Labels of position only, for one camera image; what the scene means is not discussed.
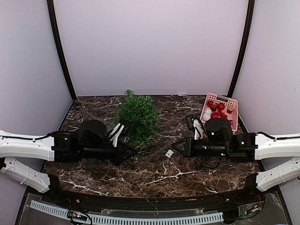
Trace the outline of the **small green christmas tree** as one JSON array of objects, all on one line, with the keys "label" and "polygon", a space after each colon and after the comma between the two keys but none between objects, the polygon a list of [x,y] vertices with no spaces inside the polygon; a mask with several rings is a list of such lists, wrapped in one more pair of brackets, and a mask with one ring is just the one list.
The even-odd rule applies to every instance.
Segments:
[{"label": "small green christmas tree", "polygon": [[118,108],[116,122],[128,124],[126,142],[134,148],[148,148],[160,131],[160,111],[150,96],[126,90]]}]

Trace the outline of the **pink plastic basket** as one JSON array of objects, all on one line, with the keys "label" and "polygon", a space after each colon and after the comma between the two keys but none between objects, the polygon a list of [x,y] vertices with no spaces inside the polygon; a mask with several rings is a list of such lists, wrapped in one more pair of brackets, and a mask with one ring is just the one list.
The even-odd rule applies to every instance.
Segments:
[{"label": "pink plastic basket", "polygon": [[238,130],[239,103],[237,100],[208,93],[203,104],[200,120],[203,124],[209,119],[229,120],[233,133]]}]

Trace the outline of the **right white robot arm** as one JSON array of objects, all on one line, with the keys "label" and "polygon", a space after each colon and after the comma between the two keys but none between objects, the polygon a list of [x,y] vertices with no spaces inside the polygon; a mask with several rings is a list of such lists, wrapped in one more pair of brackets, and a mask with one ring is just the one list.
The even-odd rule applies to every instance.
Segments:
[{"label": "right white robot arm", "polygon": [[244,189],[239,194],[243,203],[250,203],[257,192],[265,192],[300,176],[299,134],[271,136],[257,132],[235,135],[229,120],[214,118],[202,123],[188,116],[186,121],[194,137],[186,137],[172,144],[172,149],[185,157],[219,157],[236,163],[290,158],[273,169],[247,176]]}]

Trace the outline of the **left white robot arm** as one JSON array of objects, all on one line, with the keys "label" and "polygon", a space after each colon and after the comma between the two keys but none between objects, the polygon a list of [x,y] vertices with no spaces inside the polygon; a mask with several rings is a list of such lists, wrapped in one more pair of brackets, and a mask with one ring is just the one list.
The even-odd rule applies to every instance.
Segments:
[{"label": "left white robot arm", "polygon": [[0,172],[36,191],[47,194],[55,204],[66,201],[58,177],[38,172],[17,158],[48,162],[77,163],[82,159],[110,159],[115,165],[137,155],[138,151],[120,139],[127,132],[125,123],[111,131],[99,120],[84,121],[74,131],[54,131],[44,136],[0,132]]}]

